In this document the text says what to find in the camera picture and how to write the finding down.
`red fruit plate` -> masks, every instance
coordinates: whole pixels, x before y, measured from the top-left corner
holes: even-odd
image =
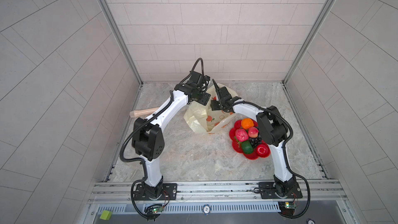
[[[251,154],[245,154],[243,153],[243,155],[250,160],[256,160],[257,158],[259,158],[259,156],[257,155],[256,152],[252,152]]]

